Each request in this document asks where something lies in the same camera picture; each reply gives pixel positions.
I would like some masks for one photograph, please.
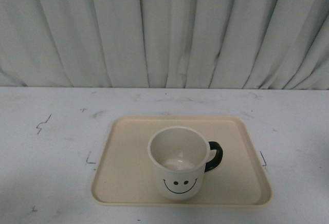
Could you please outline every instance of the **white mug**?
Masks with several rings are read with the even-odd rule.
[[[210,150],[216,150],[209,161]],[[223,150],[198,131],[184,126],[159,130],[148,144],[155,188],[171,200],[187,200],[201,188],[204,173],[217,167]]]

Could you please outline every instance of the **mug handle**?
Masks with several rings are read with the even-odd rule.
[[[209,145],[211,150],[216,150],[216,155],[211,161],[206,163],[205,172],[213,170],[215,167],[217,167],[223,158],[223,149],[219,143],[211,141],[209,142]]]

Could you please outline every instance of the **table surface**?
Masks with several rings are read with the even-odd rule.
[[[91,184],[111,125],[124,115],[240,118],[271,201],[98,205]],[[329,223],[329,91],[0,87],[0,118],[0,223]]]

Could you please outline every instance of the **white curtain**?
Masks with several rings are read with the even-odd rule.
[[[0,0],[0,86],[329,89],[329,0]]]

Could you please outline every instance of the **plastic tray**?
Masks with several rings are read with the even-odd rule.
[[[205,173],[201,190],[187,201],[160,196],[152,185],[147,145],[158,130],[188,126],[223,148],[221,164]],[[243,122],[223,116],[126,116],[116,120],[104,148],[92,195],[108,206],[261,206],[271,188]]]

